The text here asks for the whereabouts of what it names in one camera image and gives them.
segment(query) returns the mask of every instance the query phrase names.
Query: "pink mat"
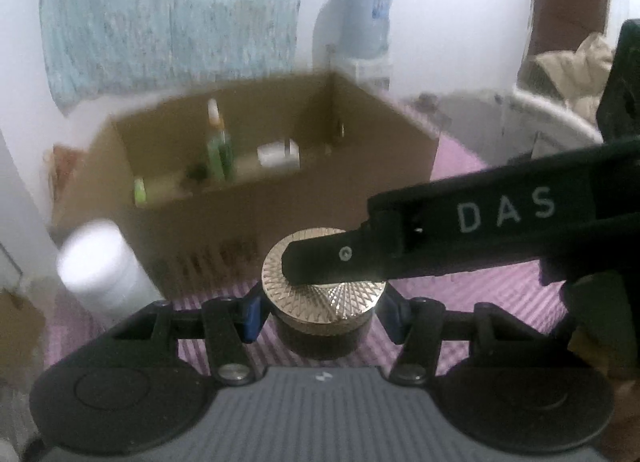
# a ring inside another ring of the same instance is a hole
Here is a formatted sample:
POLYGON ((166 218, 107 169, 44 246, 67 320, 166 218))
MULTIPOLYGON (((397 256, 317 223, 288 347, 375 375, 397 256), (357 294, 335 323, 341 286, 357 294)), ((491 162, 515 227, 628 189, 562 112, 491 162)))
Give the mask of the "pink mat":
MULTIPOLYGON (((433 180, 480 171, 483 168, 484 164, 473 153, 451 137, 441 135, 431 176, 433 180)), ((423 296, 438 299, 450 310, 471 311, 476 302, 480 301, 495 303, 537 330, 548 332, 565 314, 565 309, 558 296, 559 284, 542 287, 538 282, 539 270, 538 262, 529 262, 440 277, 398 280, 392 284, 405 297, 423 296)), ((212 297, 242 296, 252 285, 246 283, 207 291, 175 301, 174 304, 178 309, 198 308, 202 301, 212 297)), ((69 295, 61 293, 49 328, 47 364, 55 363, 99 335, 101 331, 100 326, 69 295)), ((247 346, 259 370, 270 365, 378 365, 387 371, 399 349, 400 347, 395 346, 386 337, 377 318, 374 318, 366 340, 354 352, 331 362, 303 359, 286 349, 276 335, 273 317, 265 324, 258 340, 247 346)), ((190 362, 198 371, 208 373, 203 341, 180 341, 179 353, 182 359, 190 362)), ((446 372, 466 355, 466 343, 444 343, 438 372, 446 372)))

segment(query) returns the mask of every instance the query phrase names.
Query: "gray ribbed surface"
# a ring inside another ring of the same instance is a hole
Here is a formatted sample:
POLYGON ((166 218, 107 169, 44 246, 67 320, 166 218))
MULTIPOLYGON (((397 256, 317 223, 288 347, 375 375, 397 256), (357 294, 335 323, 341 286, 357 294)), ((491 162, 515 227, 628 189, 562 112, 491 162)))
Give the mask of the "gray ribbed surface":
POLYGON ((191 431, 133 457, 56 450, 43 462, 451 461, 605 462, 591 449, 509 456, 451 427, 428 394, 385 382, 375 368, 271 368, 247 388, 223 390, 191 431))

